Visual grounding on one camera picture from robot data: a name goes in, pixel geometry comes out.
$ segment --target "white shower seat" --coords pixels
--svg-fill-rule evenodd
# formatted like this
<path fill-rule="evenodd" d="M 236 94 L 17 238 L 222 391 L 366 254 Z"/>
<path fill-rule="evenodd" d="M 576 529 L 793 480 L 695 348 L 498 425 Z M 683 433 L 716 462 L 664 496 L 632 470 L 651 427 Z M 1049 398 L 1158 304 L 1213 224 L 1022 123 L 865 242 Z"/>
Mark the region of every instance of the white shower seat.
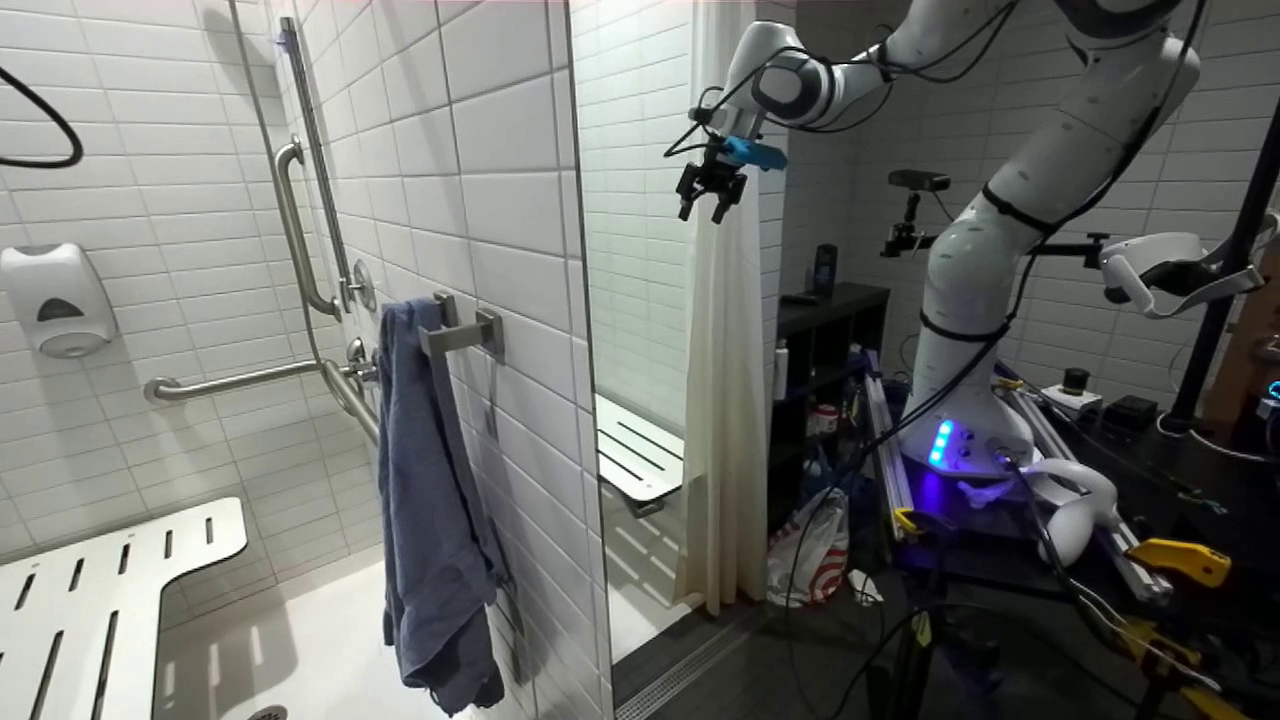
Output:
<path fill-rule="evenodd" d="M 0 569 L 0 716 L 152 716 L 158 591 L 243 553 L 240 496 Z"/>

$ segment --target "soap dispenser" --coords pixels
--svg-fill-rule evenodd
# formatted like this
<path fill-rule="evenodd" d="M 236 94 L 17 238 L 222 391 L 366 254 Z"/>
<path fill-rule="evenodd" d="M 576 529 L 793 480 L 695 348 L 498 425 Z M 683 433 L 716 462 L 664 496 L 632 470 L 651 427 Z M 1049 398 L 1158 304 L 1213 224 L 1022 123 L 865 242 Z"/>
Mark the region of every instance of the soap dispenser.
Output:
<path fill-rule="evenodd" d="M 76 360 L 114 340 L 105 280 L 81 246 L 2 248 L 0 285 L 45 357 Z"/>

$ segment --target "shower curtain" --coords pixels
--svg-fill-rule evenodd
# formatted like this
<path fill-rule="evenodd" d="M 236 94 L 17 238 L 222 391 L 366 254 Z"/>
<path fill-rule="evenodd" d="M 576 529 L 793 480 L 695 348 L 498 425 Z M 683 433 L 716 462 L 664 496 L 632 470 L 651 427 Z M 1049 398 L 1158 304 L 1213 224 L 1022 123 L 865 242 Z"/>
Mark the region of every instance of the shower curtain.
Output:
<path fill-rule="evenodd" d="M 752 0 L 695 5 L 695 90 L 722 83 Z M 760 181 L 713 224 L 703 200 L 690 229 L 683 472 L 690 490 L 690 591 L 709 614 L 735 591 L 763 595 L 766 511 L 766 343 L 760 298 Z"/>

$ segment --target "blue towel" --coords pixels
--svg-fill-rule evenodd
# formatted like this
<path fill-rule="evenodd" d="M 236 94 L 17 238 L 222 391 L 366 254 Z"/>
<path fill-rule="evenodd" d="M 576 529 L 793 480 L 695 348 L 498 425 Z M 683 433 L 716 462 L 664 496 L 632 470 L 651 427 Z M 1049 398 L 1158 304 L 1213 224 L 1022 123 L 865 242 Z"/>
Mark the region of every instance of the blue towel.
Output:
<path fill-rule="evenodd" d="M 383 640 L 394 643 L 401 682 L 409 687 L 429 687 L 452 716 L 467 703 L 487 710 L 503 695 L 485 604 L 491 604 L 508 569 L 478 510 L 452 404 L 446 360 L 429 360 L 419 351 L 423 329 L 440 329 L 434 299 L 383 308 Z"/>

